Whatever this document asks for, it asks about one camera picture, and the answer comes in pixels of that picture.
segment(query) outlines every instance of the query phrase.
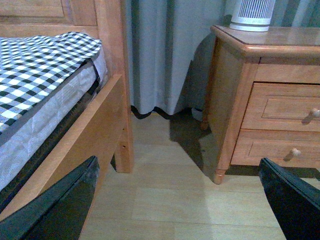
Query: curtain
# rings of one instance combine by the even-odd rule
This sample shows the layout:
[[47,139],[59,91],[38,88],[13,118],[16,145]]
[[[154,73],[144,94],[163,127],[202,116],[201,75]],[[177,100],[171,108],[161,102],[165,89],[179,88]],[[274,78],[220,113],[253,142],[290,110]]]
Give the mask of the curtain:
[[[127,0],[131,105],[140,114],[202,109],[214,46],[212,25],[231,20],[235,0]],[[277,0],[271,25],[319,27],[320,1]]]

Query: nightstand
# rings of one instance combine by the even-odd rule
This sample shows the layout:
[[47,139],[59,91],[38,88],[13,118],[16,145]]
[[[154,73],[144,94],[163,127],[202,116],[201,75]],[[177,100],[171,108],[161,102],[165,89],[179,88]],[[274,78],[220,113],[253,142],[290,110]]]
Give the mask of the nightstand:
[[201,128],[230,165],[320,168],[320,28],[247,32],[212,26],[215,47]]

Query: white air purifier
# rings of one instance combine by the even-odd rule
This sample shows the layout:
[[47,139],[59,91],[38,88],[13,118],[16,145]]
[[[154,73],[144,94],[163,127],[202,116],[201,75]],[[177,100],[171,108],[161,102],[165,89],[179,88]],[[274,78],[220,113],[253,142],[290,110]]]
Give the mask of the white air purifier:
[[230,28],[250,32],[269,29],[276,0],[236,0]]

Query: wooden floor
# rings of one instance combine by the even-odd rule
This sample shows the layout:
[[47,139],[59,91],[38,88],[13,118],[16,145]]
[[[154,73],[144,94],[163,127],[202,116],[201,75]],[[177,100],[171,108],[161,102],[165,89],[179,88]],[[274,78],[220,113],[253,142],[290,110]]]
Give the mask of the wooden floor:
[[212,135],[189,114],[133,116],[133,134],[134,171],[109,168],[81,240],[285,240],[256,167],[212,183]]

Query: black and white checkered fabric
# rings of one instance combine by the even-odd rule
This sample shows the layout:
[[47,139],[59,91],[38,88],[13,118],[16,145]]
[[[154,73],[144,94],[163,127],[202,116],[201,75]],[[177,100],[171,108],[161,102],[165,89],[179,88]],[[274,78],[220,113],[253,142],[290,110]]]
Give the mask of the black and white checkered fabric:
[[79,32],[0,37],[0,135],[101,48]]

